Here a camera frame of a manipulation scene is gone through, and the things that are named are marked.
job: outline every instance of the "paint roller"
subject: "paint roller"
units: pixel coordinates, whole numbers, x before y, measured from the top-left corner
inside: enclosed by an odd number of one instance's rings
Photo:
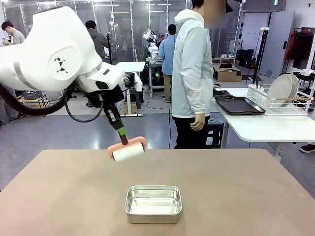
[[[126,128],[122,127],[117,130],[121,139],[120,144],[115,144],[107,149],[108,155],[116,162],[127,160],[131,157],[141,155],[145,152],[147,141],[143,137],[128,139]]]

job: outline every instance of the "white plate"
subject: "white plate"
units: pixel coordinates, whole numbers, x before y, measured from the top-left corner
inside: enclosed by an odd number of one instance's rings
[[[293,98],[296,96],[298,90],[299,90],[299,79],[292,74],[288,74],[288,76],[291,77],[292,80],[292,90],[290,93],[290,98]],[[287,105],[289,105],[289,103],[291,103],[293,100],[287,100],[284,104],[281,105],[281,107],[286,107]]]
[[[293,82],[289,75],[281,75],[270,85],[267,95],[271,98],[288,98],[292,91],[292,85]],[[276,101],[273,107],[280,107],[285,102],[286,100]]]

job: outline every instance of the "dish rack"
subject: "dish rack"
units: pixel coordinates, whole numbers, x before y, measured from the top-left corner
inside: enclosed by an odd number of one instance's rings
[[[268,90],[269,88],[257,88],[256,85],[249,85],[247,93],[247,98],[265,109],[267,116],[306,116],[314,99],[300,91],[294,98],[271,98],[267,95]]]

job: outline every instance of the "man in blue shirt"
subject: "man in blue shirt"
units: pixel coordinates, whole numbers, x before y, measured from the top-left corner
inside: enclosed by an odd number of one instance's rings
[[[176,34],[176,26],[170,24],[168,26],[169,36],[167,39],[163,40],[158,49],[158,56],[163,59],[162,64],[162,72],[164,76],[164,93],[165,98],[163,98],[164,102],[170,103],[170,89],[171,89],[171,80],[173,73],[173,58],[175,51],[175,34]]]

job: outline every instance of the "black tray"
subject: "black tray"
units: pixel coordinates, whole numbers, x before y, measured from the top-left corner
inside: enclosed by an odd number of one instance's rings
[[[257,116],[266,111],[246,97],[216,97],[217,103],[231,116]]]

